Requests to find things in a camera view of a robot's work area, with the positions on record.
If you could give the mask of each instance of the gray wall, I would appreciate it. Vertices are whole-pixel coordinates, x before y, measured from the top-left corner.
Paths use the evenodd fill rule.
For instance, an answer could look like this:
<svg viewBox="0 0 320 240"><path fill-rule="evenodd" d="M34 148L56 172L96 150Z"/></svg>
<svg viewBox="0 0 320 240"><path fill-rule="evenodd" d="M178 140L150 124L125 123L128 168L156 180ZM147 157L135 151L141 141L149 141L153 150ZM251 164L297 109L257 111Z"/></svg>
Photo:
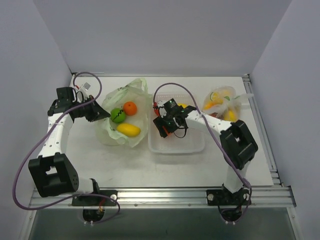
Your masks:
<svg viewBox="0 0 320 240"><path fill-rule="evenodd" d="M293 0L252 73L280 178L305 239L319 239L320 1Z"/></svg>
<svg viewBox="0 0 320 240"><path fill-rule="evenodd" d="M70 69L251 73L291 0L34 0Z"/></svg>
<svg viewBox="0 0 320 240"><path fill-rule="evenodd" d="M47 129L56 87L71 79L67 64L31 0L0 2L0 233L18 239L26 212L14 205L14 175ZM33 184L23 171L18 197L28 205Z"/></svg>

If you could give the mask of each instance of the green toy fruit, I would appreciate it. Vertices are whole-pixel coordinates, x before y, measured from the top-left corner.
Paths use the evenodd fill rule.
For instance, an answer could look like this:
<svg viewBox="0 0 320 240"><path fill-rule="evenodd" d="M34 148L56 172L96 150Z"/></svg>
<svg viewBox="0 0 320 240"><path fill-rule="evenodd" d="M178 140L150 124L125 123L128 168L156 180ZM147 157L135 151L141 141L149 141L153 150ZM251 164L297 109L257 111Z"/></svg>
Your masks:
<svg viewBox="0 0 320 240"><path fill-rule="evenodd" d="M126 119L126 114L121 108L115 108L111 111L111 120L114 123L122 123Z"/></svg>

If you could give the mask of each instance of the clear plastic bag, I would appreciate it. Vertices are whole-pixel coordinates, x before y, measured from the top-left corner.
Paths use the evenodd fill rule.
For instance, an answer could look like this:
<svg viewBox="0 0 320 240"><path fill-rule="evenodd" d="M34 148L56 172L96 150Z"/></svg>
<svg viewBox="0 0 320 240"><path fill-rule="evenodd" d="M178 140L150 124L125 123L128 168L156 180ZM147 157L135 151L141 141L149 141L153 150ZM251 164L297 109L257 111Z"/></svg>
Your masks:
<svg viewBox="0 0 320 240"><path fill-rule="evenodd" d="M236 90L231 86L218 87L205 97L202 111L218 119L236 122L242 102L253 96L251 93L236 95Z"/></svg>
<svg viewBox="0 0 320 240"><path fill-rule="evenodd" d="M136 104L137 113L133 116L127 116L124 123L140 128L140 134L135 137L122 134L116 130L118 124L108 117L95 124L95 135L99 142L109 146L125 144L133 148L147 135L152 95L148 94L147 81L144 78L137 78L128 85L110 92L105 96L101 106L110 113L115 108L122 109L123 105L129 101Z"/></svg>

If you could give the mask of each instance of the orange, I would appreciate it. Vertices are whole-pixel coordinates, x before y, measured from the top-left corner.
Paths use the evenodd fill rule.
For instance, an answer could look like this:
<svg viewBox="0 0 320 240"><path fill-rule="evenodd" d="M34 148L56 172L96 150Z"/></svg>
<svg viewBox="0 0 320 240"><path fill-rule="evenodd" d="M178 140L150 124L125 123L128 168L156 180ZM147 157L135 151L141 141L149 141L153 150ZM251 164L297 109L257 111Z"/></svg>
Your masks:
<svg viewBox="0 0 320 240"><path fill-rule="evenodd" d="M133 101L127 101L123 105L123 111L128 116L133 116L137 113L137 105Z"/></svg>

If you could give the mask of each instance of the metal frame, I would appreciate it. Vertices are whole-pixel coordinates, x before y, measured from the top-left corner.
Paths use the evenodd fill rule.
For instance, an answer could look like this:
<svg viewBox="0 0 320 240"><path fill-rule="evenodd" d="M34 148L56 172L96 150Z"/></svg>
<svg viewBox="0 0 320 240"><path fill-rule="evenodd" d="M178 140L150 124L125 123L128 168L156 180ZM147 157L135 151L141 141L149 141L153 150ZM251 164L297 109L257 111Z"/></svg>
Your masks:
<svg viewBox="0 0 320 240"><path fill-rule="evenodd" d="M247 93L253 93L249 76L243 78L243 84ZM268 166L272 176L274 186L253 187L251 208L286 208L292 224L296 239L303 239L300 225L295 214L295 199L290 187L284 187L280 181L276 163L271 151L268 136L261 114L258 109L255 98L249 100L253 112L254 120L257 125L259 136L261 138L263 149L266 153ZM216 208L207 205L206 190L219 189L220 187L184 187L184 188L116 188L118 191L117 201L122 209L170 209L170 208ZM35 189L30 201L30 207L39 207L48 203L57 201L65 196L40 197ZM66 200L54 206L51 209L83 209L82 206L71 206L72 200ZM85 207L86 209L95 209L96 206ZM21 232L28 236L32 226L31 221L26 219L24 230Z"/></svg>
<svg viewBox="0 0 320 240"><path fill-rule="evenodd" d="M208 189L220 187L185 187L185 188L116 188L117 201L122 209L168 209L168 208L216 208L207 205ZM62 199L63 195L42 198L37 190L32 195L31 207L39 207ZM290 187L253 187L252 205L254 208L289 208L294 207ZM53 209L96 209L96 206L71 206L71 199L51 206Z"/></svg>

